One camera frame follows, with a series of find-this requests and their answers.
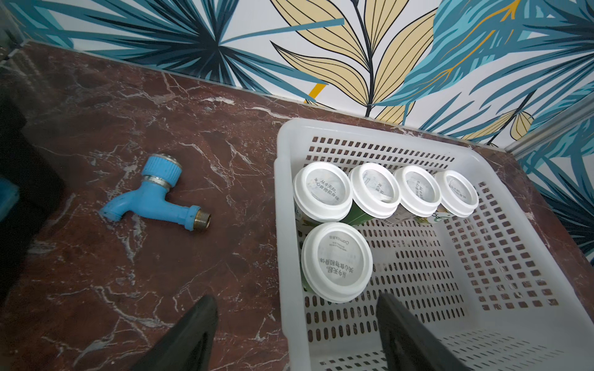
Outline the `yogurt cup white lid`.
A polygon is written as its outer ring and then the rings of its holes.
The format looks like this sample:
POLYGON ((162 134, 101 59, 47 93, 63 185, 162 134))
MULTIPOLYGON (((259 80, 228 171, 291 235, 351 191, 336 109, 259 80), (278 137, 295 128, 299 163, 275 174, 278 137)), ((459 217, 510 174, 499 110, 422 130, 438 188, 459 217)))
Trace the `yogurt cup white lid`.
POLYGON ((354 190, 348 175, 328 162, 313 162, 292 181, 295 221, 305 227, 340 222, 351 211, 354 190))

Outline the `yogurt cup green label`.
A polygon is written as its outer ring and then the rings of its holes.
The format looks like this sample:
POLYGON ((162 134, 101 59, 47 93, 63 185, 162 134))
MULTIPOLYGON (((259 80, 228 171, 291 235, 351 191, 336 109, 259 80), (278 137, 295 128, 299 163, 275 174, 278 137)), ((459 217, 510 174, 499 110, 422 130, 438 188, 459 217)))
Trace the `yogurt cup green label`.
POLYGON ((395 177, 379 164, 368 162, 353 168, 349 180, 354 192, 353 205, 342 223, 357 226, 372 219, 388 219, 401 203, 395 177))

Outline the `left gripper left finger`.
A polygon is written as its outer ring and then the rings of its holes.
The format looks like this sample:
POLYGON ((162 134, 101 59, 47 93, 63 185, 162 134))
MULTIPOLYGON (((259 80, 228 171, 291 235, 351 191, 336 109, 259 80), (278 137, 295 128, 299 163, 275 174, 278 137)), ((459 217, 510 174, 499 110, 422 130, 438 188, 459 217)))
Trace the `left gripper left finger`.
POLYGON ((208 370, 217 325, 216 299, 205 295, 131 368, 208 370))

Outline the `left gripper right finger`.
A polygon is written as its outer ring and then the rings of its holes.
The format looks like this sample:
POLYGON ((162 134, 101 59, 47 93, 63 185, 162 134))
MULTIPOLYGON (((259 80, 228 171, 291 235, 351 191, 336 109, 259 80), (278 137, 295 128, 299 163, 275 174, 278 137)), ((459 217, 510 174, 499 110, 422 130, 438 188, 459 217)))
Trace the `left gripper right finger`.
POLYGON ((379 295, 377 321, 389 370, 468 369, 394 295, 379 295))

